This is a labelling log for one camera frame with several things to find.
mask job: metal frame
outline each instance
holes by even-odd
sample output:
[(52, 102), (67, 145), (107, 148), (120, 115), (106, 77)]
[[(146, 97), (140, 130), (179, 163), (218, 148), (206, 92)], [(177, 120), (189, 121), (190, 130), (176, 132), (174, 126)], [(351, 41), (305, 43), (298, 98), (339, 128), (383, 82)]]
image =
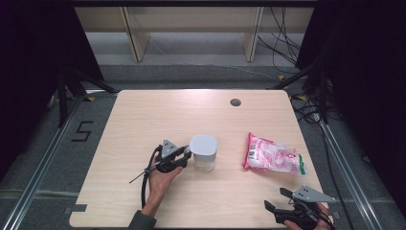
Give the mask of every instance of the metal frame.
[(294, 7), (343, 4), (345, 0), (39, 0), (38, 3), (73, 7)]
[(73, 100), (73, 103), (69, 109), (68, 113), (69, 115), (65, 123), (63, 124), (63, 126), (57, 129), (51, 144), (49, 145), (44, 155), (42, 156), (42, 159), (39, 162), (38, 166), (36, 167), (35, 172), (30, 179), (30, 182), (24, 189), (21, 197), (14, 205), (9, 217), (6, 220), (5, 225), (2, 226), (2, 229), (15, 230), (18, 229), (18, 227), (20, 226), (23, 218), (25, 217), (28, 209), (30, 208), (31, 203), (33, 202), (36, 191), (41, 185), (42, 180), (44, 179), (55, 155), (57, 154), (59, 146), (62, 143), (63, 137), (65, 136), (66, 130), (71, 124), (72, 118), (75, 116), (75, 113), (81, 101), (83, 101), (83, 97), (76, 97)]
[(343, 176), (347, 187), (349, 187), (352, 198), (354, 199), (354, 202), (357, 205), (365, 224), (368, 226), (368, 229), (383, 229), (375, 210), (373, 209), (371, 203), (368, 201), (366, 194), (362, 190), (361, 185), (359, 184), (355, 174), (350, 167), (349, 162), (346, 159), (346, 156), (341, 151), (340, 146), (335, 140), (331, 129), (323, 120), (320, 119), (320, 116), (318, 114), (315, 114), (314, 116), (316, 117), (316, 121), (321, 121), (320, 125), (323, 129), (323, 132), (326, 134), (327, 142), (329, 143), (330, 149), (332, 150), (331, 154), (333, 155), (334, 160), (337, 163), (337, 167), (340, 170), (340, 173)]

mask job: wrist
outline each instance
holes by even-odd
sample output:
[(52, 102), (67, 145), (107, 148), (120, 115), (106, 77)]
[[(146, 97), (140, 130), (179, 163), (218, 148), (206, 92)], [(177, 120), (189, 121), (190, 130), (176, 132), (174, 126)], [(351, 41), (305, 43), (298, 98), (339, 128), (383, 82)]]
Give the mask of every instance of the wrist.
[(164, 199), (163, 195), (155, 193), (149, 194), (146, 206), (143, 208), (141, 212), (146, 216), (154, 218), (163, 199)]

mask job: gray floor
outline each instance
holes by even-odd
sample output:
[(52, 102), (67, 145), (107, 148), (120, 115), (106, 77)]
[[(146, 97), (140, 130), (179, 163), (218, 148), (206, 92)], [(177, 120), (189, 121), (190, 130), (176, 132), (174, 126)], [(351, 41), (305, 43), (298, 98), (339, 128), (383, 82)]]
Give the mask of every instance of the gray floor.
[[(278, 76), (290, 75), (283, 71), (295, 72), (292, 64), (275, 56), (278, 69), (273, 67), (272, 52), (258, 43), (253, 62), (246, 62), (240, 34), (153, 34), (147, 53), (140, 63), (132, 60), (125, 34), (88, 34), (96, 58), (106, 82), (118, 89), (170, 89), (170, 88), (248, 88), (263, 89), (278, 82)], [(270, 34), (261, 34), (269, 44), (275, 40)], [(291, 38), (301, 42), (302, 34)], [(289, 85), (289, 95), (302, 92), (305, 79)], [(84, 84), (87, 89), (97, 89)], [(33, 203), (19, 229), (73, 229), (69, 225), (69, 208), (78, 197), (93, 154), (102, 136), (105, 123), (115, 97), (108, 94), (94, 94), (93, 102), (82, 102), (67, 129), (61, 146), (47, 171)], [(305, 102), (293, 100), (296, 108)], [(361, 160), (362, 150), (352, 137), (350, 129), (337, 112), (329, 115), (328, 126), (348, 160), (363, 192), (366, 194), (381, 222), (382, 229), (406, 229), (406, 221), (399, 213), (391, 196), (379, 180), (371, 165)], [(77, 134), (82, 121), (93, 124), (83, 125), (91, 134), (87, 142), (72, 142), (83, 138)], [(43, 117), (26, 151), (18, 156), (9, 173), (0, 184), (0, 225), (18, 200), (22, 190), (29, 183), (42, 155), (51, 143), (58, 124), (58, 107), (55, 103)], [(299, 122), (311, 154), (317, 174), (326, 194), (338, 197), (338, 191), (346, 204), (354, 229), (368, 229), (353, 196), (330, 155), (331, 168), (337, 188), (332, 183), (327, 155), (320, 129), (301, 120)], [(350, 229), (343, 206), (331, 204), (330, 211), (338, 214), (334, 223), (338, 229)]]

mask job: plastic package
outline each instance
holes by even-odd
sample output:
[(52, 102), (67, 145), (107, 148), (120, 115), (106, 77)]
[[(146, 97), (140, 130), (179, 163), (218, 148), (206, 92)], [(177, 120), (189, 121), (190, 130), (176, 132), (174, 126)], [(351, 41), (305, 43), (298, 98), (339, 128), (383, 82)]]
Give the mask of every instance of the plastic package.
[(248, 150), (243, 167), (298, 175), (307, 173), (302, 156), (294, 148), (258, 138), (251, 132), (248, 134)]

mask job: hole in table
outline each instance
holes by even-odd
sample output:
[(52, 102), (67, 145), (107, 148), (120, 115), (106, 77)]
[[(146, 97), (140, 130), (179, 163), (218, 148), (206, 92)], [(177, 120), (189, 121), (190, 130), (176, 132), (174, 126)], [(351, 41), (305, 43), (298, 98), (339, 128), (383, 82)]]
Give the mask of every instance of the hole in table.
[(230, 100), (230, 104), (232, 106), (240, 106), (241, 105), (241, 101), (239, 99), (231, 99)]

